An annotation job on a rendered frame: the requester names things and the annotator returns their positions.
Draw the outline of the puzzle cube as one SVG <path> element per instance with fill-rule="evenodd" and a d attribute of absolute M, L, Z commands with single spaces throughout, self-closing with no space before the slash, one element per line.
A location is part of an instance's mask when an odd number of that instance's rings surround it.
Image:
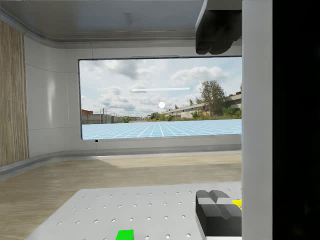
<path fill-rule="evenodd" d="M 134 240 L 134 230 L 119 230 L 115 240 Z"/>

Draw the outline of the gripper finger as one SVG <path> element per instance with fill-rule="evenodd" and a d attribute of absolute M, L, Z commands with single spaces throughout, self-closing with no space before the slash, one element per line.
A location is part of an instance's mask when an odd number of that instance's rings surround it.
<path fill-rule="evenodd" d="M 195 51 L 220 55 L 241 37 L 241 10 L 205 10 L 195 32 Z"/>
<path fill-rule="evenodd" d="M 206 237 L 242 236 L 242 210 L 221 190 L 198 190 L 195 214 Z"/>

